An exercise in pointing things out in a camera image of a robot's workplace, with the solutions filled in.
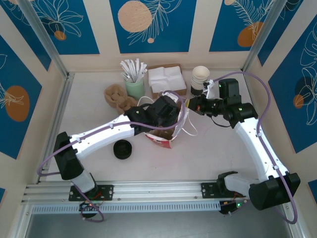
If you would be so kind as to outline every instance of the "wall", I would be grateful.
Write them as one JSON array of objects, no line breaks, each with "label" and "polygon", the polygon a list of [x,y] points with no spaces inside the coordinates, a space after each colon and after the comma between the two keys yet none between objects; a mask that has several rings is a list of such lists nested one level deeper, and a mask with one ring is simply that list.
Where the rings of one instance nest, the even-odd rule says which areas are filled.
[{"label": "wall", "polygon": [[[125,59],[148,65],[241,68],[273,0],[33,0],[70,71],[120,69]],[[14,24],[18,7],[1,0]]]},{"label": "wall", "polygon": [[[308,230],[311,234],[317,234],[317,204],[313,198],[312,192],[310,191],[308,182],[317,179],[317,144],[315,143],[306,149],[298,150],[297,153],[295,152],[279,110],[279,107],[281,109],[285,106],[285,104],[279,104],[278,107],[274,97],[277,99],[279,98],[279,94],[289,92],[287,94],[287,98],[290,100],[290,104],[293,103],[293,98],[295,96],[293,82],[298,80],[295,75],[297,71],[294,68],[298,66],[301,57],[293,57],[290,59],[290,62],[293,61],[294,64],[290,64],[287,68],[284,67],[284,59],[287,57],[290,50],[294,47],[311,21],[316,17],[316,9],[317,2],[315,0],[304,0],[264,65],[261,66],[260,61],[257,59],[250,69],[250,72],[258,75],[265,82],[268,82],[272,78],[272,81],[270,81],[271,86],[275,80],[277,82],[284,82],[282,87],[274,91],[271,107],[264,119],[263,127],[279,158],[283,161],[290,172],[298,173],[301,178],[301,185],[295,194],[295,200],[302,212],[303,220],[307,224]],[[284,76],[283,74],[279,74],[279,77],[276,78],[276,74],[274,73],[283,72],[281,70],[284,70]],[[247,77],[247,81],[250,86],[254,105],[256,106],[259,114],[261,114],[267,104],[266,92],[260,84],[255,82],[255,80]],[[305,123],[307,119],[303,118],[302,121],[297,119],[297,116],[302,113],[302,110],[305,109],[299,109],[299,111],[288,115],[294,122],[293,126],[295,129],[303,126],[301,123],[304,123],[304,126],[306,126]],[[316,126],[311,127],[311,130],[316,131]],[[302,140],[306,139],[306,135],[300,134],[300,132],[298,133],[298,137]]]},{"label": "wall", "polygon": [[[10,104],[6,102],[3,108],[0,107],[0,143],[1,145],[6,143],[8,148],[16,149],[14,153],[0,152],[0,187],[5,189],[0,208],[0,237],[6,237],[11,225],[14,224],[15,213],[25,186],[35,181],[35,169],[43,156],[63,79],[53,63],[48,69],[45,68],[1,7],[0,22],[0,35],[6,41],[6,43],[1,42],[0,54],[3,53],[4,48],[7,50],[11,48],[14,51],[6,57],[6,62],[2,61],[0,65],[0,83],[6,90],[0,96],[1,99],[11,100]],[[26,111],[26,115],[23,113],[28,105],[28,101],[25,101],[27,94],[24,94],[22,101],[17,98],[12,100],[7,89],[7,86],[12,83],[24,85],[29,95],[30,103],[29,108],[27,107],[29,111]],[[17,96],[15,93],[17,91],[11,92],[12,95]],[[20,125],[26,121],[27,124],[24,127],[26,131],[19,130]],[[17,137],[20,138],[21,133],[23,133],[23,142],[22,146],[18,147],[14,144],[14,140]]]}]

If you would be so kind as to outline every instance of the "black cup lid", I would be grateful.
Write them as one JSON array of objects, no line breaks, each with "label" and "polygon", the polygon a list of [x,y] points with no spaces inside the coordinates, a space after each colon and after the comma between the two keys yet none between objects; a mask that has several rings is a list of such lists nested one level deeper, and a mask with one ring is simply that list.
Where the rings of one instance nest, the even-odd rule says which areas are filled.
[{"label": "black cup lid", "polygon": [[127,140],[119,140],[114,144],[113,152],[118,159],[125,160],[132,153],[132,145]]}]

